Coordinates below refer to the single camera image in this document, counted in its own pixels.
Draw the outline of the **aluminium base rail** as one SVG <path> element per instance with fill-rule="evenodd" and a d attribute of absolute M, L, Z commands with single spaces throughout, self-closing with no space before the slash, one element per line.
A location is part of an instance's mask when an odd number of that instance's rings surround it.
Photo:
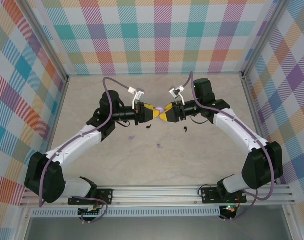
<path fill-rule="evenodd" d="M 99 186 L 98 189 L 112 189 L 112 200 L 109 207 L 169 207 L 169 206 L 201 206 L 197 185 L 163 185 L 163 186 Z M 270 185 L 258 189 L 258 197 L 268 194 Z M 254 197 L 245 193 L 247 202 L 241 206 L 249 206 Z M 68 197 L 60 197 L 53 203 L 45 203 L 43 207 L 72 207 L 67 204 Z M 276 185 L 273 194 L 268 200 L 257 200 L 255 205 L 292 205 L 294 196 L 288 185 Z M 208 203 L 209 206 L 218 206 L 218 203 Z M 30 190 L 25 190 L 20 207 L 38 207 L 38 196 Z"/>

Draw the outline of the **aluminium frame post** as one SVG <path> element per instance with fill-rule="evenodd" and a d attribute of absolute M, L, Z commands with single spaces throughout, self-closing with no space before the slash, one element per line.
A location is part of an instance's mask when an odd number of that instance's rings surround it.
<path fill-rule="evenodd" d="M 240 67 L 240 75 L 242 76 L 247 68 L 247 65 L 254 53 L 254 50 L 258 47 L 259 41 L 265 31 L 269 21 L 271 20 L 279 0 L 266 0 L 262 9 L 258 12 L 257 22 L 255 23 L 252 33 L 249 38 L 249 42 L 245 45 L 242 65 Z"/>
<path fill-rule="evenodd" d="M 49 58 L 51 59 L 54 67 L 56 70 L 58 70 L 60 76 L 63 77 L 64 81 L 68 81 L 68 75 L 63 68 L 63 65 L 61 64 L 61 61 L 56 55 L 56 52 L 54 51 L 54 48 L 52 47 L 50 40 L 46 36 L 41 24 L 37 20 L 32 8 L 30 7 L 27 0 L 21 0 L 23 4 L 25 4 L 26 7 L 26 13 L 30 18 L 31 25 L 33 26 L 34 31 L 36 32 L 37 37 L 40 39 L 40 42 L 42 46 L 45 47 L 46 53 L 49 55 Z"/>

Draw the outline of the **black terminal block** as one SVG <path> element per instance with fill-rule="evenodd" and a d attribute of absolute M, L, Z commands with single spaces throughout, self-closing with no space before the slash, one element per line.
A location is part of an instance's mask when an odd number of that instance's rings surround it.
<path fill-rule="evenodd" d="M 77 211 L 78 215 L 81 216 L 83 215 L 83 217 L 98 217 L 102 211 L 99 208 L 88 208 L 88 207 L 81 207 L 78 208 Z"/>

